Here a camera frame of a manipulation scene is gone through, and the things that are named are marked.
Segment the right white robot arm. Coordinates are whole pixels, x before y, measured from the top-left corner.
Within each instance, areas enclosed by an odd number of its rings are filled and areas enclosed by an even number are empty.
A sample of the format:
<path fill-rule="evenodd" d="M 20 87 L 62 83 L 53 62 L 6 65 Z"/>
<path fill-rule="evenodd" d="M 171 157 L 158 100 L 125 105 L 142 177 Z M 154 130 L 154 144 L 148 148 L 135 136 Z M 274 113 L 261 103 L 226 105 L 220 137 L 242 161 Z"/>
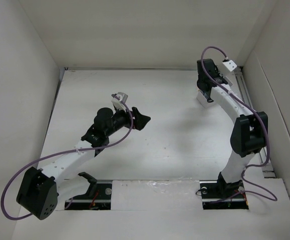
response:
<path fill-rule="evenodd" d="M 219 173 L 211 192 L 216 198 L 226 199 L 242 187 L 242 178 L 255 154 L 268 145 L 268 117 L 246 106 L 232 92 L 228 81 L 221 76 L 211 59 L 197 61 L 197 87 L 207 103 L 217 103 L 233 122 L 230 136 L 231 155 Z"/>

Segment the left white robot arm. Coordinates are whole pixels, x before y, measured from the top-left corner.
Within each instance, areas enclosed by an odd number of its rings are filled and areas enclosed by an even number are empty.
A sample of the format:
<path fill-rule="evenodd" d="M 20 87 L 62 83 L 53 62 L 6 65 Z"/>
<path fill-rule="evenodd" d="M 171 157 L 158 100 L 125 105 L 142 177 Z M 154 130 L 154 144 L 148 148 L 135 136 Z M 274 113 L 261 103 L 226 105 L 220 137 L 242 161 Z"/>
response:
<path fill-rule="evenodd" d="M 130 113 L 101 108 L 72 153 L 63 153 L 49 165 L 40 169 L 31 167 L 25 172 L 17 203 L 44 220 L 62 201 L 80 195 L 93 197 L 97 192 L 97 180 L 84 171 L 78 172 L 78 168 L 100 154 L 109 145 L 109 137 L 119 129 L 126 127 L 140 131 L 150 120 L 136 107 Z"/>

